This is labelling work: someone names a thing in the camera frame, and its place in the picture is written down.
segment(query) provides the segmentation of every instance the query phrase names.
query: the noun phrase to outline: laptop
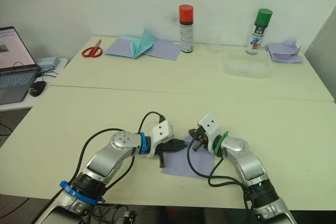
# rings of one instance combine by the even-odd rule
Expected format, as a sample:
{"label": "laptop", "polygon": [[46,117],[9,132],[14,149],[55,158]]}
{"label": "laptop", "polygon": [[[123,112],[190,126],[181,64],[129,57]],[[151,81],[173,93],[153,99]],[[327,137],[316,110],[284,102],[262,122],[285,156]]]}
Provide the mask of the laptop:
{"label": "laptop", "polygon": [[0,28],[0,104],[21,102],[38,72],[15,28]]}

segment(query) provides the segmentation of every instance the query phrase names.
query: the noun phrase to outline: green ring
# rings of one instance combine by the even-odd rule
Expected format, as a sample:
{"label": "green ring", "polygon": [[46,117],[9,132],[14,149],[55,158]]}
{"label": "green ring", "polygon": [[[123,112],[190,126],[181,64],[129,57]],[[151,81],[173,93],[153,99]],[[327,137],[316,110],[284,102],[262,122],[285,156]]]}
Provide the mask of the green ring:
{"label": "green ring", "polygon": [[220,145],[222,144],[222,141],[224,140],[224,138],[226,138],[228,136],[229,132],[225,132],[223,134],[223,136],[219,139],[217,145],[216,145],[216,148],[215,148],[215,156],[219,157],[217,154],[218,154],[218,151],[219,151],[219,148],[220,148]]}

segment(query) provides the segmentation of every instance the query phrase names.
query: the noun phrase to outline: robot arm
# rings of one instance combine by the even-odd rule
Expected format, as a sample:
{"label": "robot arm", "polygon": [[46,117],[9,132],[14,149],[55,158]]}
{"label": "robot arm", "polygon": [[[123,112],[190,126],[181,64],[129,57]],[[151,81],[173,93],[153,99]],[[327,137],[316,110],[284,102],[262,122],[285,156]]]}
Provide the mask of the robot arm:
{"label": "robot arm", "polygon": [[145,136],[142,132],[115,133],[110,142],[93,156],[70,184],[66,181],[60,183],[63,190],[34,223],[46,224],[50,219],[65,217],[59,214],[59,210],[65,210],[70,215],[62,220],[63,223],[67,223],[67,220],[68,223],[79,223],[80,217],[87,215],[92,206],[98,201],[104,202],[102,196],[106,192],[106,185],[126,158],[144,154],[152,157],[157,154],[157,147],[164,149],[162,145],[170,141],[173,135],[173,127],[166,120],[155,126],[150,136]]}
{"label": "robot arm", "polygon": [[255,202],[254,213],[260,221],[279,224],[297,224],[280,198],[258,157],[248,148],[245,140],[228,136],[221,132],[219,124],[210,114],[199,122],[199,128],[192,137],[199,141],[193,148],[197,151],[202,145],[218,157],[227,157],[235,165],[241,182],[250,190],[250,199]]}

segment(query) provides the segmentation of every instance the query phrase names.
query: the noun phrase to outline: clear plastic container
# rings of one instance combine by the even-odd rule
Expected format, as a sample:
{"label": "clear plastic container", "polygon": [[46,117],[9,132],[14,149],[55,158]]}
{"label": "clear plastic container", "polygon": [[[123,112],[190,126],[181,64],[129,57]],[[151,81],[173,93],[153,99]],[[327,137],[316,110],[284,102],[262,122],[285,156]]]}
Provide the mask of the clear plastic container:
{"label": "clear plastic container", "polygon": [[224,53],[224,71],[231,76],[262,79],[271,75],[271,66],[271,58],[266,51],[258,50],[251,55],[245,48],[236,48]]}

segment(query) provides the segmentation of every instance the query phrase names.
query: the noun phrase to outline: white wall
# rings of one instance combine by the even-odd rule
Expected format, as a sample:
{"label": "white wall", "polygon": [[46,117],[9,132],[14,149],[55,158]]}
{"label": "white wall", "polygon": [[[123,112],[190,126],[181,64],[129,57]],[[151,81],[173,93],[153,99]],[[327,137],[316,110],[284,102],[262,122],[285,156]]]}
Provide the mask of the white wall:
{"label": "white wall", "polygon": [[264,45],[296,38],[307,49],[331,13],[335,0],[0,0],[0,26],[14,25],[34,57],[72,58],[93,35],[179,40],[179,4],[195,10],[195,41],[216,24],[222,43],[245,45],[257,10],[274,11]]}
{"label": "white wall", "polygon": [[336,100],[336,7],[306,52],[307,59]]}

